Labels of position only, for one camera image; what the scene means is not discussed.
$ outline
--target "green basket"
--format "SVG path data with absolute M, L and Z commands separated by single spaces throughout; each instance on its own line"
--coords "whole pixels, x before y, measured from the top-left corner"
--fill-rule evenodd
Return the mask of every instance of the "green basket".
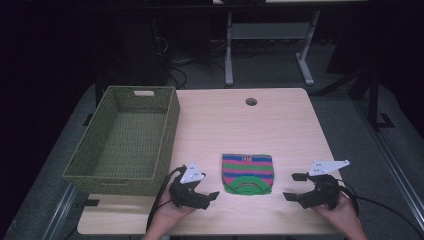
M 109 87 L 63 177 L 89 193 L 155 196 L 179 113 L 173 87 Z

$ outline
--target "folded sock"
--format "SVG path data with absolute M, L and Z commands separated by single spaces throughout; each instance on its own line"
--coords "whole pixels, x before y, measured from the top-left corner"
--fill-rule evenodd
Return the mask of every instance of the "folded sock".
M 271 193 L 274 182 L 272 157 L 265 154 L 222 154 L 222 180 L 229 193 Z

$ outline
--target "table top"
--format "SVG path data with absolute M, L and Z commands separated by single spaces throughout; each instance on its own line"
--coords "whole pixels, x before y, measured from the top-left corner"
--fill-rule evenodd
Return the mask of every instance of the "table top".
M 321 216 L 283 192 L 304 193 L 313 183 L 295 182 L 292 173 L 306 173 L 313 160 L 333 160 L 305 90 L 220 89 L 179 90 L 181 105 L 170 171 L 195 161 L 206 177 L 196 192 L 220 191 L 207 210 L 183 219 L 171 235 L 333 234 Z M 246 104 L 254 98 L 255 106 Z M 269 154 L 274 184 L 267 195 L 242 196 L 225 192 L 222 154 Z M 332 173 L 341 178 L 338 171 Z M 153 197 L 91 194 L 96 207 L 85 207 L 81 234 L 143 234 Z

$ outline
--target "person's hand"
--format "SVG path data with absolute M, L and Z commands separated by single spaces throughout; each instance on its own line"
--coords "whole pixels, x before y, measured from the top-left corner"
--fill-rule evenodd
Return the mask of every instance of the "person's hand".
M 340 193 L 339 204 L 333 210 L 328 210 L 326 206 L 316 206 L 312 209 L 327 219 L 331 225 L 348 239 L 367 239 L 351 200 L 343 193 Z
M 152 223 L 144 235 L 143 240 L 161 239 L 162 236 L 173 229 L 181 219 L 196 210 L 190 207 L 179 208 L 175 206 L 173 202 L 170 202 L 170 200 L 171 195 L 168 186 L 159 201 L 158 206 L 160 207 L 156 210 Z

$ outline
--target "gray carpet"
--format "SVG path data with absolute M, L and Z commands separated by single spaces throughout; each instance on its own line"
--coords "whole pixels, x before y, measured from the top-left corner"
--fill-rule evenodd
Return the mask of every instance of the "gray carpet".
M 234 58 L 233 88 L 301 87 L 312 92 L 334 82 L 340 75 L 325 73 L 334 46 L 313 45 L 307 58 L 314 86 L 303 82 L 294 53 L 302 42 L 287 45 L 282 42 L 264 42 L 262 54 L 250 58 Z M 187 74 L 187 89 L 224 88 L 223 57 L 213 59 L 214 64 L 192 63 L 178 69 Z M 173 71 L 182 81 L 182 75 Z M 351 165 L 341 170 L 343 179 L 352 185 L 357 194 L 384 203 L 405 215 L 417 225 L 404 197 L 393 180 L 384 154 L 378 148 L 367 122 L 358 111 L 357 102 L 347 96 L 351 83 L 323 96 L 311 97 L 321 127 L 335 159 L 349 159 Z M 395 128 L 381 129 L 387 145 L 399 160 L 399 164 L 417 193 L 424 197 L 424 142 L 400 111 L 396 99 L 384 88 L 380 91 L 379 111 L 389 115 Z M 87 90 L 76 107 L 56 146 L 46 161 L 20 211 L 16 215 L 6 239 L 42 239 L 49 227 L 54 210 L 67 183 L 61 174 L 68 163 L 85 127 L 86 117 L 95 109 L 94 89 Z M 73 229 L 82 212 L 87 194 L 78 192 L 71 203 L 66 220 L 59 227 L 55 239 L 138 239 L 140 236 L 83 236 Z M 391 212 L 362 201 L 360 220 L 370 239 L 419 239 L 412 229 Z M 337 236 L 293 236 L 296 239 L 343 239 Z M 183 239 L 231 239 L 228 237 L 183 237 Z M 238 239 L 285 239 L 284 236 L 239 236 Z

